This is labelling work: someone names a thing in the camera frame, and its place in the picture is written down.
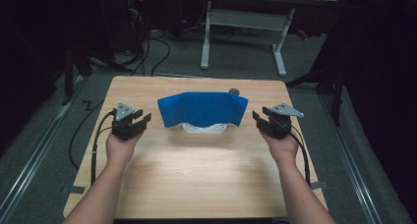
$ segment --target black cable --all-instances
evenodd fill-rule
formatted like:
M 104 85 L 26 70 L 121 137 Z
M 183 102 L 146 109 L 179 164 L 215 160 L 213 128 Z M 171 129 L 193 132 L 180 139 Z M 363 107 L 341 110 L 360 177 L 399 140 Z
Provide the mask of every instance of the black cable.
M 114 115 L 116 110 L 113 109 L 111 112 L 108 112 L 100 121 L 98 125 L 97 131 L 95 132 L 94 144 L 92 145 L 92 152 L 91 152 L 91 185 L 95 182 L 95 164 L 97 158 L 97 141 L 98 136 L 104 131 L 101 131 L 101 126 L 103 125 L 104 121 L 111 115 Z
M 300 134 L 300 132 L 298 132 L 297 129 L 295 129 L 293 126 L 291 126 L 291 128 L 293 128 L 298 133 L 298 136 L 300 137 L 300 139 L 302 141 L 302 142 L 300 142 L 297 139 L 297 137 L 295 137 L 291 132 L 288 132 L 278 121 L 274 120 L 274 122 L 279 127 L 281 127 L 281 129 L 284 130 L 284 132 L 286 132 L 288 135 L 290 135 L 292 138 L 294 138 L 295 141 L 298 143 L 298 145 L 301 147 L 301 152 L 303 153 L 303 159 L 304 159 L 304 173 L 305 173 L 305 176 L 306 176 L 306 182 L 309 185 L 309 187 L 311 187 L 309 158 L 307 156 L 307 151 L 306 151 L 306 147 L 304 145 L 303 137 L 301 137 L 301 134 Z
M 160 31 L 162 31 L 162 35 L 161 36 L 158 36 L 158 37 L 153 37 L 152 39 L 161 39 L 161 38 L 164 38 L 166 36 L 166 30 L 164 30 L 164 29 L 152 30 L 152 31 L 149 32 L 149 35 L 150 35 L 151 32 L 160 32 Z
M 76 135 L 77 135 L 78 131 L 80 130 L 81 126 L 83 125 L 83 123 L 84 123 L 84 122 L 86 121 L 86 119 L 89 117 L 89 115 L 91 115 L 91 114 L 92 114 L 92 112 L 94 112 L 94 110 L 95 110 L 95 109 L 97 109 L 97 108 L 98 108 L 98 106 L 100 106 L 103 102 L 104 102 L 104 100 L 101 100 L 101 102 L 99 102 L 97 105 L 95 105 L 95 107 L 93 107 L 93 108 L 90 110 L 90 112 L 88 113 L 88 115 L 86 115 L 86 117 L 83 119 L 83 121 L 81 121 L 81 123 L 79 124 L 79 126 L 76 128 L 76 130 L 74 131 L 73 136 L 72 136 L 72 138 L 71 138 L 71 141 L 70 141 L 70 146 L 68 147 L 68 154 L 69 154 L 69 156 L 70 156 L 70 161 L 71 161 L 71 163 L 73 164 L 73 166 L 74 166 L 77 170 L 79 170 L 79 169 L 80 169 L 80 166 L 79 166 L 79 165 L 77 165 L 77 163 L 74 161 L 74 158 L 73 158 L 72 147 L 73 147 L 73 142 L 74 142 L 74 139 L 75 139 L 75 137 L 76 137 Z
M 300 132 L 298 132 L 297 129 L 295 129 L 295 131 L 298 133 L 299 137 L 301 140 L 303 140 L 303 138 L 301 137 Z M 304 172 L 306 174 L 306 182 L 309 185 L 309 187 L 311 187 L 311 181 L 310 181 L 310 166 L 309 166 L 309 158 L 307 156 L 307 150 L 306 150 L 306 146 L 304 145 L 303 142 L 300 142 L 297 137 L 295 137 L 292 133 L 289 133 L 289 135 L 295 139 L 295 141 L 300 145 L 301 147 L 301 152 L 303 153 L 303 158 L 304 158 Z
M 236 29 L 236 33 L 239 33 L 239 34 L 245 34 L 245 35 L 251 35 L 251 36 L 261 35 L 261 34 L 263 34 L 264 32 L 266 32 L 266 30 L 265 30 L 265 29 L 263 29 L 263 30 L 261 30 L 261 31 L 259 31 L 259 32 L 256 32 L 256 33 L 250 33 L 250 32 L 247 32 L 247 31 L 243 31 L 243 30 Z
M 206 32 L 204 30 L 201 31 L 199 34 L 189 34 L 190 31 L 196 31 L 196 30 L 198 30 L 199 28 L 202 28 L 202 27 L 204 27 L 204 25 L 199 26 L 199 27 L 195 27 L 195 28 L 192 28 L 192 29 L 183 30 L 182 33 L 185 34 L 185 35 L 188 35 L 188 36 L 192 36 L 192 37 L 203 36 L 203 35 L 206 34 Z
M 111 127 L 108 127 L 108 128 L 105 128 L 105 129 L 101 130 L 98 134 L 100 135 L 102 132 L 104 132 L 106 130 L 109 130 L 109 129 L 111 129 Z
M 228 40 L 228 39 L 232 38 L 235 34 L 236 28 L 235 27 L 227 27 L 227 28 L 223 28 L 223 29 L 228 29 L 228 28 L 231 28 L 231 34 L 229 36 L 227 36 L 226 38 L 216 38 L 212 34 L 210 35 L 210 38 L 212 38 L 213 40 L 220 40 L 220 41 L 224 41 L 224 40 Z
M 151 77 L 153 77 L 153 72 L 155 71 L 155 69 L 156 69 L 156 67 L 160 64 L 160 63 L 162 63 L 166 58 L 168 58 L 168 55 L 169 55 L 169 53 L 171 52 L 171 47 L 169 47 L 169 44 L 168 43 L 166 43 L 165 41 L 163 41 L 163 40 L 159 40 L 159 39 L 150 39 L 150 40 L 155 40 L 155 41 L 159 41 L 159 42 L 161 42 L 161 43 L 163 43 L 163 44 L 165 44 L 166 45 L 166 47 L 168 47 L 168 52 L 166 53 L 166 55 L 165 55 L 165 57 L 163 57 L 163 59 L 162 60 L 160 60 L 155 66 L 153 66 L 153 68 L 152 68 L 152 70 L 150 71 L 150 76 Z
M 199 18 L 199 19 L 197 20 L 197 22 L 196 22 L 193 26 L 191 26 L 190 28 L 183 29 L 183 32 L 185 32 L 185 31 L 187 31 L 187 30 L 194 29 L 194 28 L 200 28 L 200 27 L 204 27 L 204 26 L 205 26 L 205 25 L 200 25 L 200 23 L 202 22 L 203 17 L 204 17 L 204 16 L 205 16 L 205 14 L 207 13 L 207 12 L 206 12 L 206 8 L 207 8 L 207 6 L 208 6 L 208 2 L 207 2 L 207 1 L 205 1 L 205 5 L 203 6 L 202 13 L 200 14 L 200 18 Z
M 141 62 L 139 62 L 139 64 L 136 66 L 136 68 L 132 71 L 131 76 L 133 76 L 136 73 L 136 71 L 139 69 L 139 67 L 141 67 L 141 66 L 142 66 L 142 74 L 143 74 L 143 76 L 145 76 L 145 66 L 144 66 L 144 63 L 145 63 L 145 60 L 148 58 L 149 48 L 150 48 L 149 34 L 148 34 L 148 37 L 147 37 L 147 44 L 148 44 L 147 54 L 145 55 L 145 57 L 144 56 L 142 57 Z

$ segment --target gray carpet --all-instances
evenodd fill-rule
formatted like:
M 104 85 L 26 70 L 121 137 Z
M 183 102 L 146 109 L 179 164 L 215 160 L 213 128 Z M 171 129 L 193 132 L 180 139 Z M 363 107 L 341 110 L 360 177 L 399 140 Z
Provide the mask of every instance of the gray carpet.
M 253 30 L 242 31 L 256 33 Z M 226 32 L 214 35 L 207 70 L 200 69 L 203 38 L 191 36 L 199 35 L 199 33 L 201 33 L 199 30 L 188 32 L 182 38 L 170 34 L 163 35 L 162 32 L 153 33 L 153 37 L 163 36 L 161 40 L 166 41 L 170 46 L 168 58 L 157 67 L 155 74 L 167 77 L 186 75 L 288 82 L 309 71 L 326 39 L 325 36 L 320 36 L 303 41 L 297 36 L 289 35 L 282 49 L 288 72 L 288 76 L 283 79 L 277 74 L 270 50 L 270 45 L 277 37 L 276 32 L 268 31 L 258 35 L 235 33 L 231 38 Z M 151 68 L 165 56 L 167 49 L 161 42 L 155 40 L 150 42 L 149 56 L 145 61 L 147 76 Z M 117 60 L 123 61 L 126 58 L 128 57 L 118 55 Z M 73 184 L 77 174 L 69 160 L 68 148 L 76 128 L 89 113 L 84 101 L 90 101 L 90 108 L 100 102 L 107 92 L 111 79 L 116 75 L 122 75 L 122 73 L 108 68 L 95 68 L 85 87 L 74 99 L 51 147 L 8 223 L 61 223 L 63 221 L 62 212 L 68 197 L 64 188 Z M 57 82 L 57 86 L 58 90 L 55 94 L 37 109 L 14 144 L 0 159 L 1 200 L 6 198 L 40 142 L 49 122 L 60 108 L 60 103 L 64 99 L 62 78 Z M 328 112 L 324 109 L 312 86 L 314 84 L 302 84 L 290 88 L 289 94 L 294 106 L 306 115 L 299 122 L 319 179 L 328 184 L 328 188 L 324 189 L 324 194 L 329 212 L 337 223 L 368 223 L 342 161 L 338 141 L 327 117 Z M 92 112 L 76 134 L 72 154 L 77 163 L 81 161 L 86 150 L 98 112 L 99 108 Z M 340 120 L 341 129 L 364 180 L 369 186 L 370 194 L 382 221 L 384 223 L 412 223 L 370 148 L 346 91 L 343 93 Z

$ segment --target blue cloth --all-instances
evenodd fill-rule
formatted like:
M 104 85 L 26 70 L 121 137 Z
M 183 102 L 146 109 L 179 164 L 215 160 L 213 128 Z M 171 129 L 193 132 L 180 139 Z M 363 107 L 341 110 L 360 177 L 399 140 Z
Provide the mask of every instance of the blue cloth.
M 206 128 L 214 124 L 240 125 L 248 99 L 227 92 L 184 92 L 157 100 L 165 128 L 181 123 Z

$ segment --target person's right hand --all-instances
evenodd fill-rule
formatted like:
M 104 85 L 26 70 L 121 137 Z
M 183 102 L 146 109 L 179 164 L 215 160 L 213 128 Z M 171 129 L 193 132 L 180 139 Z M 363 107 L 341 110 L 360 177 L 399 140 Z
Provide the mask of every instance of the person's right hand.
M 298 143 L 292 136 L 286 136 L 284 139 L 275 139 L 260 131 L 265 141 L 269 145 L 269 152 L 276 164 L 293 163 L 298 151 Z
M 144 132 L 141 132 L 130 140 L 120 140 L 110 133 L 106 141 L 107 165 L 120 167 L 124 170 L 134 154 L 138 140 L 143 134 Z

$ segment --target white table leg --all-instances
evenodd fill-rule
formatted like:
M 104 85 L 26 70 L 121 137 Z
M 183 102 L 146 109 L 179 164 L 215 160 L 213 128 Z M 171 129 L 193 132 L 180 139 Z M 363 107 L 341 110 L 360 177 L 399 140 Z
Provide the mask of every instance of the white table leg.
M 202 64 L 200 67 L 202 69 L 207 69 L 209 67 L 209 27 L 211 23 L 211 1 L 208 1 L 208 10 L 206 14 L 206 35 L 205 42 L 203 43 L 203 52 L 202 52 Z
M 279 37 L 279 42 L 277 44 L 272 45 L 273 56 L 275 57 L 275 62 L 276 62 L 276 68 L 278 69 L 278 74 L 281 77 L 286 76 L 285 66 L 284 66 L 284 62 L 282 61 L 282 56 L 281 56 L 281 48 L 282 48 L 282 44 L 284 43 L 285 36 L 288 33 L 289 26 L 291 25 L 294 12 L 295 12 L 294 8 L 289 10 L 288 15 L 282 27 L 281 35 Z

